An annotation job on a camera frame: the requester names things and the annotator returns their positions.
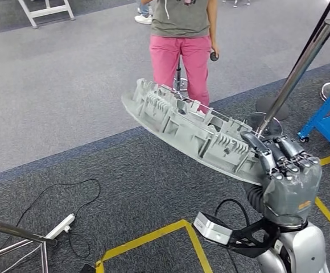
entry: robotic hand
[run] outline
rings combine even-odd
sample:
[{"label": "robotic hand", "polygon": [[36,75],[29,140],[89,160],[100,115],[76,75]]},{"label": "robotic hand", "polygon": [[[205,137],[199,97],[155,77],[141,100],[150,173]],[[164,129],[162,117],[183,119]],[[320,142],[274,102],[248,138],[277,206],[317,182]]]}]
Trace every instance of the robotic hand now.
[{"label": "robotic hand", "polygon": [[[263,273],[328,273],[323,234],[307,220],[322,177],[319,159],[286,135],[263,141],[251,132],[242,132],[241,137],[265,171],[261,186],[244,183],[250,204],[263,217],[232,230],[199,212],[193,227],[208,241],[257,258]],[[265,232],[263,240],[254,237],[260,230]]]},{"label": "robotic hand", "polygon": [[267,174],[262,187],[245,184],[251,205],[279,226],[298,229],[305,224],[319,188],[319,159],[286,135],[263,142],[252,133],[241,137],[254,149]]}]

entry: gray plastic part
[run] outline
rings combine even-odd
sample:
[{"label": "gray plastic part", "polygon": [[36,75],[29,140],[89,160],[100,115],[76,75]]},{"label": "gray plastic part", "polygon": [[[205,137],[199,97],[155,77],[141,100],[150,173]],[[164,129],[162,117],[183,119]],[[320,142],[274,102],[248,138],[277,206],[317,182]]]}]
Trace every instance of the gray plastic part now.
[{"label": "gray plastic part", "polygon": [[134,92],[123,94],[122,103],[141,126],[203,165],[256,185],[266,178],[254,151],[240,136],[251,131],[245,123],[143,78]]}]

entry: metal pole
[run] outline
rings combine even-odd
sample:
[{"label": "metal pole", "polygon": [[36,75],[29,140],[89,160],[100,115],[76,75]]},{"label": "metal pole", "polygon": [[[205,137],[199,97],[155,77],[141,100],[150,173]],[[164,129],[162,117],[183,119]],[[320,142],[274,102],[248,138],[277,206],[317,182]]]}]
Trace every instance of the metal pole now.
[{"label": "metal pole", "polygon": [[29,244],[30,244],[32,242],[33,241],[23,240],[23,241],[20,241],[20,242],[17,242],[17,243],[13,244],[11,246],[8,246],[6,248],[1,249],[0,250],[0,256],[5,255],[5,254],[7,254],[7,253],[10,253],[10,252],[16,250],[16,249],[19,249],[19,248],[23,247],[23,246],[27,246],[27,245],[29,245]]},{"label": "metal pole", "polygon": [[47,242],[48,244],[53,245],[53,246],[56,245],[57,243],[56,240],[47,239],[43,236],[33,234],[24,229],[20,229],[19,227],[9,225],[3,222],[0,222],[0,232],[13,235],[13,236],[17,236],[24,239],[28,239],[35,242],[40,242],[40,243]]},{"label": "metal pole", "polygon": [[42,273],[48,273],[48,253],[46,252],[46,242],[41,244],[41,260],[42,263]]},{"label": "metal pole", "polygon": [[320,49],[330,36],[330,20],[325,20],[320,28],[319,33],[313,39],[310,45],[300,57],[294,68],[290,73],[288,79],[284,83],[276,100],[265,115],[263,122],[257,130],[257,135],[262,135],[263,131],[287,100],[287,98],[294,90],[303,73],[312,63],[313,60],[320,51]]}]

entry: floor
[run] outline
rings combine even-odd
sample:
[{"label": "floor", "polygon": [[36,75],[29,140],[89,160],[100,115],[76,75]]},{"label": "floor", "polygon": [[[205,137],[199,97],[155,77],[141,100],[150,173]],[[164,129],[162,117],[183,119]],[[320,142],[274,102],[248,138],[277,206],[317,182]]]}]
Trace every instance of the floor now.
[{"label": "floor", "polygon": [[[236,198],[252,220],[260,218],[239,183],[175,151],[125,111],[122,93],[138,78],[151,78],[150,29],[134,23],[133,2],[73,0],[76,21],[57,15],[51,17],[54,23],[44,19],[33,30],[17,1],[0,1],[0,220],[17,224],[40,192],[55,183],[95,178],[100,185],[99,197],[76,222],[74,232],[84,238],[70,237],[78,255],[89,255],[78,258],[62,235],[49,250],[52,272],[79,272],[122,243],[180,219],[192,222],[199,210],[212,213],[223,198]],[[27,4],[36,9],[43,2]],[[243,119],[254,111],[257,98],[275,94],[325,6],[325,0],[258,0],[233,9],[220,2],[221,55],[209,64],[212,106]],[[328,81],[330,39],[288,101],[291,113],[282,123],[285,131],[296,136],[322,104],[318,92]],[[304,144],[308,151],[330,155],[322,136],[314,131],[311,140]],[[323,170],[319,198],[330,210],[330,164]],[[19,226],[45,234],[97,193],[92,181],[54,186]],[[232,205],[222,213],[233,228],[243,225]],[[330,268],[330,222],[318,208],[310,219],[324,232]],[[0,247],[6,238],[0,235]],[[236,272],[224,249],[200,241],[213,272]],[[192,245],[182,229],[104,266],[107,272],[202,272]],[[0,270],[26,252],[0,259]],[[231,255],[239,272],[258,272],[254,260]],[[39,267],[37,255],[12,272]]]},{"label": "floor", "polygon": [[[287,77],[325,6],[325,0],[262,0],[238,9],[220,3],[222,53],[209,64],[211,99]],[[134,15],[134,4],[122,5],[74,22],[0,32],[0,172],[136,127],[120,95],[152,74],[150,28],[136,24]],[[310,68],[328,63],[330,40]]]},{"label": "floor", "polygon": [[[330,81],[330,64],[306,73],[288,100],[291,115],[282,122],[285,132],[297,136],[320,107],[322,100],[317,92],[326,81]],[[257,98],[273,94],[282,82],[248,90],[212,106],[224,115],[243,119],[254,109]],[[320,158],[330,155],[330,144],[316,131],[303,147]],[[65,186],[86,179],[98,183]],[[56,183],[65,185],[53,186]],[[49,249],[52,272],[79,272],[85,263],[94,266],[107,251],[119,245],[181,219],[192,223],[199,210],[213,213],[224,198],[241,202],[251,222],[260,218],[248,204],[241,183],[199,164],[137,127],[0,173],[0,220],[17,224],[23,211],[50,186],[18,226],[46,234],[70,213],[94,200],[78,214],[73,233],[82,237],[70,236],[73,250],[66,234],[58,238],[57,247]],[[323,167],[319,197],[330,210],[330,164]],[[233,229],[245,225],[242,212],[232,204],[225,205],[219,216]],[[325,234],[330,269],[330,222],[317,207],[313,208],[310,221]],[[0,247],[16,241],[9,239],[5,244],[7,238],[0,234]],[[213,272],[236,273],[225,249],[199,241]],[[81,257],[89,255],[78,258],[74,251]],[[0,259],[0,272],[28,252],[24,249]],[[259,272],[255,260],[231,255],[239,272]],[[37,255],[12,272],[36,272],[39,267]],[[203,272],[185,229],[116,255],[106,260],[104,267],[106,272],[113,273]]]}]

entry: round black base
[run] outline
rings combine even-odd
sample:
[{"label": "round black base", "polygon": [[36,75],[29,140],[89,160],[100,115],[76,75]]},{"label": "round black base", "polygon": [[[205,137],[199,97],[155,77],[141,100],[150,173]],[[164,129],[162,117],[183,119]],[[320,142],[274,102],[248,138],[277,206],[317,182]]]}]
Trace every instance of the round black base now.
[{"label": "round black base", "polygon": [[[251,126],[252,130],[257,131],[259,125],[263,121],[265,113],[252,113],[248,115],[244,122],[248,126]],[[270,135],[282,135],[282,127],[276,118],[269,122],[269,124],[262,133],[263,137],[267,137]]]},{"label": "round black base", "polygon": [[[272,98],[272,97],[263,97],[263,98],[259,98],[256,102],[256,111],[257,112],[262,112],[262,113],[267,113],[269,109],[273,105],[273,103],[276,98]],[[283,104],[275,116],[276,119],[279,121],[282,121],[284,119],[288,118],[289,115],[289,109],[287,107],[287,105]]]}]

